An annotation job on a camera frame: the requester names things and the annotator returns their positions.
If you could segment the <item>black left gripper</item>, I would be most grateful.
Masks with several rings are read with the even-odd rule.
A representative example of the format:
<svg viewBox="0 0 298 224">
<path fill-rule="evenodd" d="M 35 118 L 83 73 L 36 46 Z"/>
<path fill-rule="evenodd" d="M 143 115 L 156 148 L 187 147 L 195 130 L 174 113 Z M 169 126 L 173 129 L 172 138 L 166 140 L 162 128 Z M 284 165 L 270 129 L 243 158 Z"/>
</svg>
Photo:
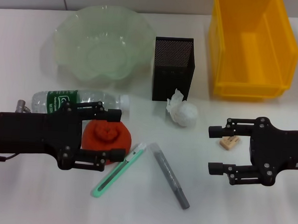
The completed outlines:
<svg viewBox="0 0 298 224">
<path fill-rule="evenodd" d="M 73 103 L 44 113 L 0 113 L 0 154 L 48 154 L 60 169 L 72 169 L 80 150 L 81 117 Z"/>
</svg>

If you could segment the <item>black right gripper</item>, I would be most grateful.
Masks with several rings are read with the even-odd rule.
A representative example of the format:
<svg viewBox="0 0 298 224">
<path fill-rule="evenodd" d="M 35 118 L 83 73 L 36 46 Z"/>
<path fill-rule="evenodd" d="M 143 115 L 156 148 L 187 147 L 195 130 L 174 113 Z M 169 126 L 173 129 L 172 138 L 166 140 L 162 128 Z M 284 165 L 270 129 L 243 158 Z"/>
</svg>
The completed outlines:
<svg viewBox="0 0 298 224">
<path fill-rule="evenodd" d="M 284 170 L 298 170 L 298 130 L 275 128 L 265 117 L 228 118 L 225 127 L 210 126 L 210 138 L 250 137 L 252 165 L 208 163 L 210 175 L 227 175 L 230 185 L 262 184 L 272 186 Z"/>
</svg>

